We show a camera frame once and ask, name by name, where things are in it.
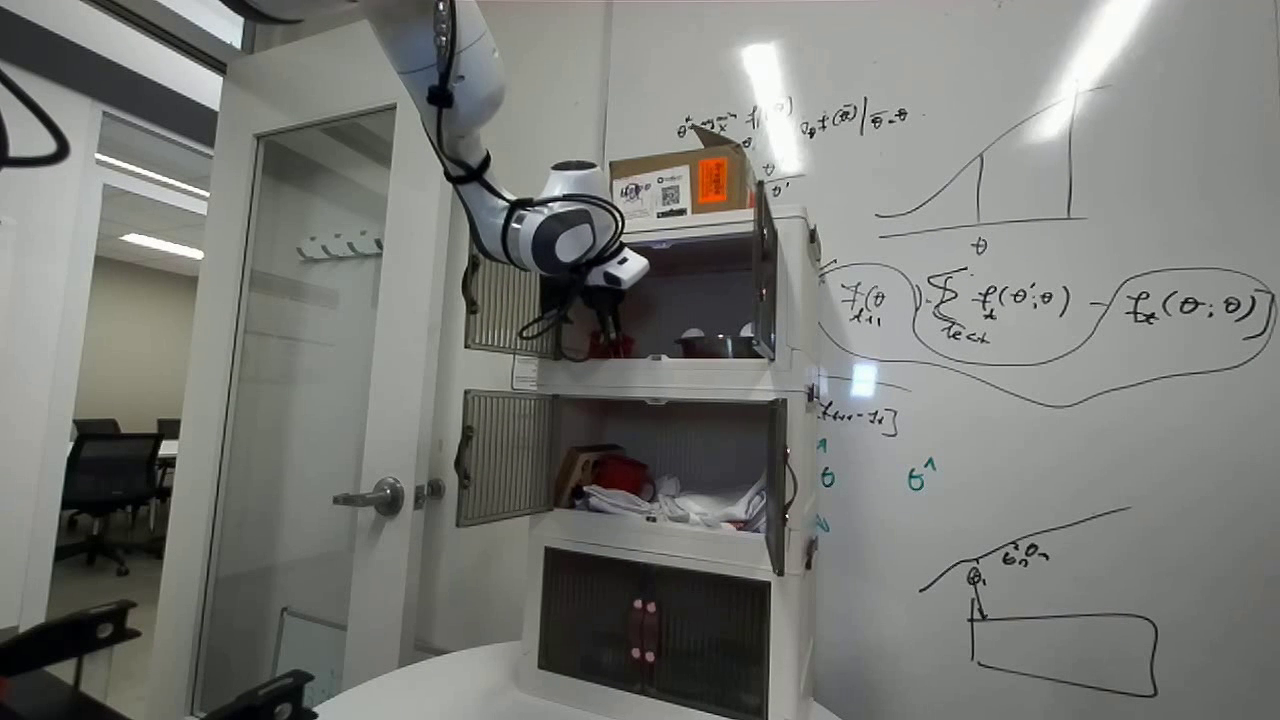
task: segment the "white wall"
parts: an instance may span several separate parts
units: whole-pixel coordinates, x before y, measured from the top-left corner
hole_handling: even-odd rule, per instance
[[[75,416],[118,416],[134,433],[179,416],[191,314],[191,277],[98,262]]]
[[[100,109],[9,65],[4,71],[62,121],[72,156],[62,168],[0,168],[0,627],[32,625],[47,605],[100,214]],[[9,98],[0,113],[18,153],[47,149]]]

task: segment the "office chair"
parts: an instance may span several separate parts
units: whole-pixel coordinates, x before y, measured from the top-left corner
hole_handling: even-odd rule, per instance
[[[184,419],[177,419],[177,416],[158,416],[158,433],[161,433],[161,441],[177,441],[177,438],[184,433]]]
[[[75,438],[120,438],[120,419],[118,416],[81,416],[72,425],[75,425]]]
[[[231,705],[213,707],[204,720],[316,720],[316,712],[306,707],[307,684],[307,671],[271,676],[239,693]]]
[[[56,560],[100,557],[118,560],[118,578],[129,578],[120,545],[107,540],[107,522],[120,509],[140,509],[158,497],[158,433],[120,433],[120,438],[75,438],[66,474],[66,513],[94,517],[94,529],[81,545],[56,550]]]
[[[125,720],[81,693],[83,657],[138,639],[129,627],[134,601],[81,608],[0,639],[0,715],[75,715]],[[47,664],[75,659],[72,684],[47,676]]]
[[[161,446],[166,441],[179,441],[184,438],[184,419],[177,416],[158,416],[158,433],[161,433]],[[177,456],[161,456],[158,462],[158,485],[161,485],[161,513],[167,509],[167,497],[173,497],[173,474],[177,474]]]

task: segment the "robotic arm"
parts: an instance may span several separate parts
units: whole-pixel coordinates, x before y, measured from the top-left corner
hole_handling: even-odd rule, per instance
[[[223,0],[258,23],[352,0]],[[556,165],[546,195],[513,195],[490,180],[479,129],[505,104],[505,69],[478,0],[358,0],[402,83],[417,100],[443,180],[457,188],[479,257],[611,296],[643,280],[650,262],[621,246],[624,214],[589,160]]]

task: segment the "door handle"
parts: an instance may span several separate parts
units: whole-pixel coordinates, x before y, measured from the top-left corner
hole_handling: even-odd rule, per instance
[[[335,493],[334,506],[345,509],[371,509],[378,517],[402,517],[405,509],[405,489],[402,482],[378,482],[369,493]]]
[[[478,425],[466,425],[466,438],[457,441],[457,454],[451,454],[451,474],[461,489],[472,489],[472,467],[470,467],[472,441],[478,441]]]
[[[472,253],[472,257],[470,257],[470,269],[466,269],[466,280],[461,280],[461,291],[466,291],[470,317],[479,317],[478,277],[479,277],[479,257]]]

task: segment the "doorway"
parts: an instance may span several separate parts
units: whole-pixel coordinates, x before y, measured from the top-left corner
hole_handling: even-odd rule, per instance
[[[134,601],[140,639],[90,664],[83,688],[120,715],[143,715],[153,627],[177,485],[190,344],[204,262],[210,156],[120,115],[106,115],[98,264],[70,429],[70,485],[47,616]],[[75,506],[75,456],[90,438],[158,438],[138,506]]]

